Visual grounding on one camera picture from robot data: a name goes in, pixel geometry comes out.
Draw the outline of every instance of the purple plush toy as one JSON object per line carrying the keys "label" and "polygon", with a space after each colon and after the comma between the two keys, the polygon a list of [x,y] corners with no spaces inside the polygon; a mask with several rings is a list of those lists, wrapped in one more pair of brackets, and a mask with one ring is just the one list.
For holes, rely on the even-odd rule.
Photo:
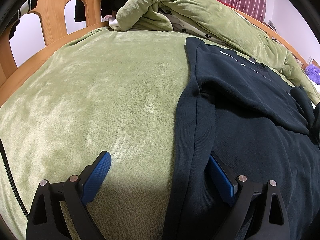
{"label": "purple plush toy", "polygon": [[304,71],[313,82],[320,85],[320,68],[313,64],[310,64]]}

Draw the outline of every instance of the blue gripper pad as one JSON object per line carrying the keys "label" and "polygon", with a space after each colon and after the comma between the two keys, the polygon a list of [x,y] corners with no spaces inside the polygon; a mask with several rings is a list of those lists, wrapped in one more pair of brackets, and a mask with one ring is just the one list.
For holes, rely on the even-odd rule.
{"label": "blue gripper pad", "polygon": [[211,155],[207,165],[207,170],[222,200],[232,207],[236,202],[233,186],[223,170],[220,168],[219,164]]}
{"label": "blue gripper pad", "polygon": [[91,202],[97,194],[103,180],[105,179],[111,166],[111,155],[105,152],[97,166],[91,172],[87,181],[83,185],[81,201],[84,206]]}

